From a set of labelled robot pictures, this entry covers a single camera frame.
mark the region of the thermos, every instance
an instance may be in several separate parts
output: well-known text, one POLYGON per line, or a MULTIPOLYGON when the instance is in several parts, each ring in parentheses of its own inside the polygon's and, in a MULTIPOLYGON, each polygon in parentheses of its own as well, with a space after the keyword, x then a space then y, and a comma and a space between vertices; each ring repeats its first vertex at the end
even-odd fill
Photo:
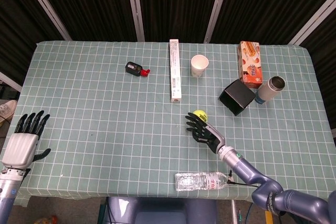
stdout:
POLYGON ((275 97, 285 87, 285 80, 279 76, 274 76, 260 86, 256 92, 256 102, 263 104, 275 97))

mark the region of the cardboard box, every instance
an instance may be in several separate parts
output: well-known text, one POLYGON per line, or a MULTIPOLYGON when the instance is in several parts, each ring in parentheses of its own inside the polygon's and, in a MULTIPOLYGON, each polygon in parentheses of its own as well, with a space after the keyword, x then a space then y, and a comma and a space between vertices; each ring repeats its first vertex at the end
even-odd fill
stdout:
POLYGON ((258 42, 241 41, 238 46, 239 79, 249 88, 262 84, 260 46, 258 42))
POLYGON ((169 40, 170 45, 170 80, 171 80, 171 102, 180 102, 181 92, 181 72, 180 72, 180 52, 178 50, 178 39, 169 40))
POLYGON ((227 106, 234 115, 238 115, 241 111, 246 109, 255 97, 256 94, 237 79, 224 89, 219 96, 219 100, 227 106))

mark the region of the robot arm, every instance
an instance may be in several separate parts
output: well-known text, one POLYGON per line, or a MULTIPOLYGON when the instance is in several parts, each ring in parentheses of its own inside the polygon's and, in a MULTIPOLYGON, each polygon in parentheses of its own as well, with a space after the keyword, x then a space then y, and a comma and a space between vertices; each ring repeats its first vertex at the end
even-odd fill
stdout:
POLYGON ((40 122, 43 111, 36 116, 23 115, 10 136, 2 163, 6 167, 0 173, 0 223, 7 223, 10 211, 21 183, 30 169, 32 162, 45 158, 50 149, 35 155, 38 140, 50 115, 40 122))
POLYGON ((187 130, 192 132, 197 142, 206 143, 246 184, 260 184, 252 193, 252 200, 257 206, 277 215, 291 212, 316 223, 334 223, 329 217, 325 200, 295 190, 284 191, 278 182, 259 172, 242 154, 226 146, 225 138, 210 124, 193 113, 188 113, 186 118, 191 126, 187 130))

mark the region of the table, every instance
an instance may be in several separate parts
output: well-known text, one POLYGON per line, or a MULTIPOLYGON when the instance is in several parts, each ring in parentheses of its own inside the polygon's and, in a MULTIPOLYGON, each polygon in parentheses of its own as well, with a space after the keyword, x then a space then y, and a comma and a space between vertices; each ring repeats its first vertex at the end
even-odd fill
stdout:
POLYGON ((254 189, 245 186, 175 191, 176 173, 228 173, 186 131, 184 116, 196 109, 262 173, 284 188, 327 199, 336 189, 336 148, 311 58, 298 46, 260 50, 264 79, 282 76, 286 87, 267 104, 252 102, 233 116, 218 96, 238 78, 237 45, 180 44, 182 102, 172 104, 169 43, 39 43, 8 135, 22 114, 45 110, 51 117, 38 152, 52 151, 31 166, 16 203, 26 205, 31 195, 250 200, 254 189), (196 54, 209 59, 201 78, 190 75, 196 54), (128 61, 149 68, 149 76, 125 73, 128 61))

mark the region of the black box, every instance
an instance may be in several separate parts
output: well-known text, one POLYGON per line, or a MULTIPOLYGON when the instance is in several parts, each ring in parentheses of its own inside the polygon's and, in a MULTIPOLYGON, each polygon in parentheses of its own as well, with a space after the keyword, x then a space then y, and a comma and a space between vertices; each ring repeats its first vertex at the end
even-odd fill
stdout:
POLYGON ((255 97, 256 94, 237 79, 224 89, 219 96, 219 100, 227 106, 234 115, 238 115, 255 97))

